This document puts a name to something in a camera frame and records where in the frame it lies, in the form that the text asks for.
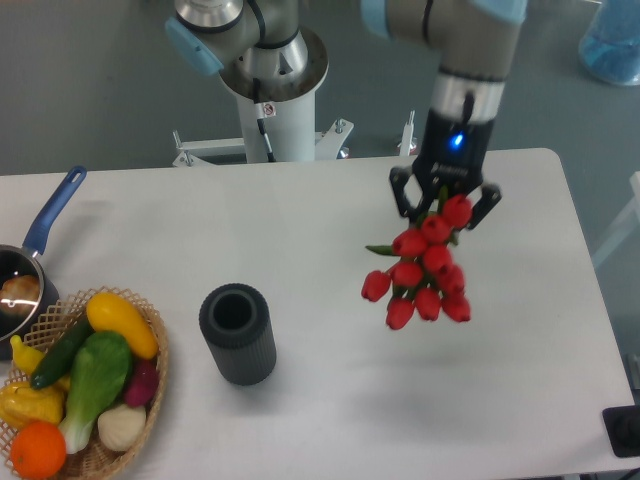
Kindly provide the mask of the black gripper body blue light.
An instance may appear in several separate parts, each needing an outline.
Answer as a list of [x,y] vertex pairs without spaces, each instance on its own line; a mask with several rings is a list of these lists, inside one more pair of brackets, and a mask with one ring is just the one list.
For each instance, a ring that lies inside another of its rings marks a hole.
[[424,198],[436,198],[443,186],[450,196],[469,194],[482,183],[493,126],[493,120],[464,124],[429,111],[421,149],[412,165]]

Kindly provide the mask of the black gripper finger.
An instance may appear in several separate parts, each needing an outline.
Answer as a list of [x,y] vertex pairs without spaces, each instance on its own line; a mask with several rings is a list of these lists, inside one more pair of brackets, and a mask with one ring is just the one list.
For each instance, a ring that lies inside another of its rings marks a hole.
[[[409,180],[414,177],[421,191],[421,197],[413,205],[406,193]],[[418,218],[426,213],[433,203],[433,176],[426,170],[414,171],[411,166],[396,166],[390,170],[389,182],[395,198],[399,215],[410,223],[416,223]]]
[[481,197],[472,207],[471,218],[465,225],[466,230],[475,229],[502,199],[501,189],[495,183],[482,184],[480,190]]

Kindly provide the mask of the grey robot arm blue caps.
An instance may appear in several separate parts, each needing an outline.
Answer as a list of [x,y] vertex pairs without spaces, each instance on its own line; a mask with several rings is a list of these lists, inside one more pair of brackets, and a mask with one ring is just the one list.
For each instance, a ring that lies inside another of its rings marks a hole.
[[[363,1],[373,33],[441,53],[419,154],[391,171],[401,216],[416,222],[444,195],[479,191],[465,222],[475,228],[500,201],[482,167],[525,20],[523,1]],[[178,1],[166,35],[204,76],[236,97],[251,163],[312,161],[315,93],[328,71],[326,48],[299,21],[294,1]]]

